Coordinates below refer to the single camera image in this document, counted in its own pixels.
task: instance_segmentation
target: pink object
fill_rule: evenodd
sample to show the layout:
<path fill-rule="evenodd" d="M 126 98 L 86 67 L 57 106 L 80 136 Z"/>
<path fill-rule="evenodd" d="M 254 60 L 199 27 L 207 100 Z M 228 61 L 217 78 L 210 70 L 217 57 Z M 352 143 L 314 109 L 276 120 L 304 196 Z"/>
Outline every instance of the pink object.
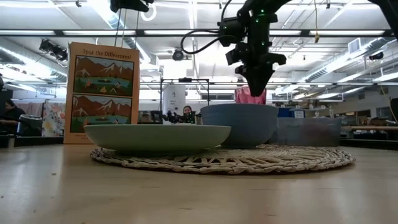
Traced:
<path fill-rule="evenodd" d="M 264 105 L 266 103 L 266 90 L 264 90 L 261 96 L 251 96 L 249 87 L 242 87 L 235 90 L 235 102 L 236 103 L 252 103 Z"/>

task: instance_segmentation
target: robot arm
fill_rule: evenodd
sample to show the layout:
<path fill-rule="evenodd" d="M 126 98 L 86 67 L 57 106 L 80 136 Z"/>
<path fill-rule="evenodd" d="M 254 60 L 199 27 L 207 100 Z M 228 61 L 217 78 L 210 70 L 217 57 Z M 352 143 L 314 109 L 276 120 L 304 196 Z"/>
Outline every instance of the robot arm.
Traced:
<path fill-rule="evenodd" d="M 272 46 L 272 42 L 269 42 L 269 28 L 271 23 L 278 21 L 276 15 L 278 9 L 289 1 L 247 0 L 237 12 L 236 17 L 222 17 L 221 22 L 218 23 L 220 27 L 218 38 L 222 46 L 227 47 L 231 44 L 236 44 L 235 49 L 226 54 L 228 65 L 236 62 L 243 63 L 235 69 L 235 73 L 241 74 L 246 78 L 252 96 L 259 96 L 264 91 L 267 82 L 275 72 L 272 69 L 274 63 L 279 65 L 286 63 L 284 55 L 269 52 L 269 47 Z M 398 0 L 370 1 L 381 8 L 397 37 Z M 111 0 L 111 10 L 116 12 L 119 8 L 127 8 L 147 12 L 149 10 L 147 4 L 153 2 L 154 0 Z M 247 43 L 243 42 L 245 37 L 248 38 Z"/>

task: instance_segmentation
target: illustrated picture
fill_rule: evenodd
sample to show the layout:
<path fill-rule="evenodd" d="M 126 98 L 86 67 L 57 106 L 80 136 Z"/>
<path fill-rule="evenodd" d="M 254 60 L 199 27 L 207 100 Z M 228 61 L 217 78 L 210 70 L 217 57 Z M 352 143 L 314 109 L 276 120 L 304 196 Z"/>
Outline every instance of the illustrated picture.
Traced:
<path fill-rule="evenodd" d="M 134 62 L 76 56 L 73 91 L 132 96 Z"/>
<path fill-rule="evenodd" d="M 84 133 L 84 126 L 131 124 L 131 99 L 73 95 L 71 133 Z"/>

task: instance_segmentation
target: wooden table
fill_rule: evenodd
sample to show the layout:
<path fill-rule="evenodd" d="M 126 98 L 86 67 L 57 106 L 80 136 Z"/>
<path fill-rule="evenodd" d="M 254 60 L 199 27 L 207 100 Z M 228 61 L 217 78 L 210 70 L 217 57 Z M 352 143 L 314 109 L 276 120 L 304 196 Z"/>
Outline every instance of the wooden table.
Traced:
<path fill-rule="evenodd" d="M 393 224 L 398 152 L 345 148 L 355 166 L 293 175 L 193 175 L 90 160 L 93 146 L 0 150 L 0 223 Z"/>

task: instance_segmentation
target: blue bowl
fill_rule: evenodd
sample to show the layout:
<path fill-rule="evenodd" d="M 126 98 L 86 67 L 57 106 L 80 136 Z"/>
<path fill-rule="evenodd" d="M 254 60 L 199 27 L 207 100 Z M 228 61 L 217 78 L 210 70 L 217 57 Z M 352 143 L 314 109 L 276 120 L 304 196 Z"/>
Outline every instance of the blue bowl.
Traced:
<path fill-rule="evenodd" d="M 200 110 L 204 125 L 231 126 L 221 144 L 230 148 L 254 148 L 268 141 L 277 127 L 278 108 L 255 104 L 220 104 Z"/>

